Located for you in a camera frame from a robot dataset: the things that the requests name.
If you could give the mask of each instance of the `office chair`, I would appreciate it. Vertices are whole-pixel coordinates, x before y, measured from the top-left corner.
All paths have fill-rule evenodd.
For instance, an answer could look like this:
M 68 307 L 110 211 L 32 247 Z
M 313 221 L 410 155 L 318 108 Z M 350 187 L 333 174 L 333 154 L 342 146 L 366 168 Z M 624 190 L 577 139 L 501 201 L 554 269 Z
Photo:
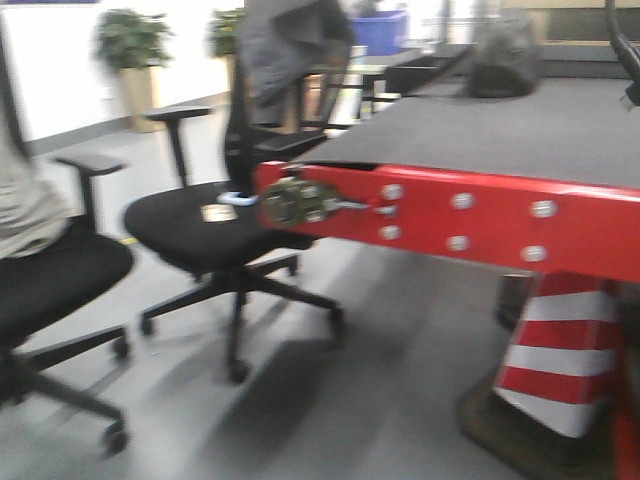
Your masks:
M 0 106 L 10 125 L 10 137 L 29 164 L 11 94 L 1 31 L 0 82 Z M 20 403 L 26 394 L 38 392 L 107 417 L 113 423 L 103 441 L 109 453 L 117 453 L 127 443 L 121 410 L 41 372 L 110 340 L 115 340 L 112 348 L 116 357 L 125 359 L 129 346 L 124 328 L 110 328 L 32 353 L 19 351 L 30 336 L 64 320 L 109 290 L 133 264 L 128 248 L 95 230 L 92 178 L 115 172 L 122 165 L 108 157 L 88 154 L 56 160 L 76 168 L 85 212 L 71 219 L 62 237 L 39 253 L 0 259 L 0 407 L 7 401 Z
M 278 249 L 305 250 L 314 238 L 271 230 L 258 220 L 258 206 L 235 207 L 237 219 L 228 222 L 205 222 L 202 208 L 218 203 L 225 192 L 253 195 L 252 172 L 264 160 L 291 160 L 324 141 L 324 127 L 328 125 L 336 103 L 338 91 L 348 63 L 348 54 L 340 67 L 328 68 L 321 79 L 316 77 L 316 104 L 311 119 L 305 120 L 303 78 L 292 85 L 296 99 L 298 131 L 280 134 L 252 125 L 249 106 L 246 105 L 244 72 L 241 55 L 236 55 L 235 79 L 232 89 L 231 111 L 224 139 L 224 164 L 228 181 L 189 185 L 188 172 L 178 133 L 182 119 L 206 115 L 206 107 L 162 108 L 147 115 L 149 119 L 164 122 L 171 139 L 181 188 L 142 198 L 133 203 L 124 215 L 127 230 L 142 244 L 156 252 L 165 262 L 184 270 L 196 278 L 206 278 L 194 290 L 157 305 L 142 314 L 141 330 L 151 335 L 153 319 L 209 298 L 225 293 L 234 294 L 233 316 L 226 347 L 228 379 L 242 383 L 250 367 L 239 358 L 242 307 L 247 294 L 262 291 L 305 302 L 329 310 L 329 325 L 335 338 L 342 331 L 343 313 L 338 303 L 305 292 L 294 286 L 278 282 L 267 275 L 286 268 L 294 275 L 298 269 L 296 255 L 249 264 Z

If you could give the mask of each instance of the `mesh chair back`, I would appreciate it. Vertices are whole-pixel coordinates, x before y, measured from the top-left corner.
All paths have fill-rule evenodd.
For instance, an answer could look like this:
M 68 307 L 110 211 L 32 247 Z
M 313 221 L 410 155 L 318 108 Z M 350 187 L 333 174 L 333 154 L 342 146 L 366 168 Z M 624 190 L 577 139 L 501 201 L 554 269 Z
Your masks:
M 291 115 L 296 130 L 325 130 L 329 126 L 349 63 L 350 45 L 339 42 L 337 53 L 331 55 L 330 65 L 318 65 L 309 75 L 291 85 L 294 102 Z M 247 194 L 253 193 L 252 173 L 265 158 L 255 146 L 282 131 L 254 125 L 248 85 L 250 75 L 245 72 L 241 52 L 235 58 L 235 72 L 231 92 L 231 111 L 225 135 L 224 161 L 231 184 Z

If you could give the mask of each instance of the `card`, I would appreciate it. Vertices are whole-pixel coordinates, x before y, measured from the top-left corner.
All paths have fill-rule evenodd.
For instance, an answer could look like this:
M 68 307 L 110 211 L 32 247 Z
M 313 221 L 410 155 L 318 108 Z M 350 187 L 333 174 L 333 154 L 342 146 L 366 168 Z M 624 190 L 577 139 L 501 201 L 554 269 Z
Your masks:
M 230 222 L 238 218 L 236 211 L 231 205 L 223 205 L 220 203 L 213 203 L 211 205 L 203 205 L 202 207 L 202 219 L 205 222 Z

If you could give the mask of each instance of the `blue bin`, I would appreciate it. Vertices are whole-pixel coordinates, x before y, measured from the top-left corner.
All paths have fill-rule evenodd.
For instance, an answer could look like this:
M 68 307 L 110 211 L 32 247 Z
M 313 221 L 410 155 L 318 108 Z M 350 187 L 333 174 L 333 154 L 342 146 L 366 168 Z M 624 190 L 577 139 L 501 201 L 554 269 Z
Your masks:
M 367 55 L 393 55 L 402 49 L 407 33 L 407 12 L 377 12 L 375 17 L 351 19 L 356 45 L 366 45 Z

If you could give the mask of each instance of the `plant pot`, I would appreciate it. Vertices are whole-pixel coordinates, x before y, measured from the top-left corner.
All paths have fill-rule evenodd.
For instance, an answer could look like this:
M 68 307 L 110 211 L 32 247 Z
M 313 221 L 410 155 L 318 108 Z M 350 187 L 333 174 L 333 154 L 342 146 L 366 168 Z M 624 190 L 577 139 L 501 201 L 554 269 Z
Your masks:
M 152 122 L 142 116 L 144 111 L 161 106 L 158 87 L 161 68 L 123 68 L 120 70 L 125 105 L 131 116 L 132 127 L 136 132 L 155 132 L 164 127 L 161 122 Z
M 225 65 L 227 67 L 227 82 L 229 91 L 233 90 L 233 79 L 235 78 L 236 56 L 233 54 L 224 56 Z

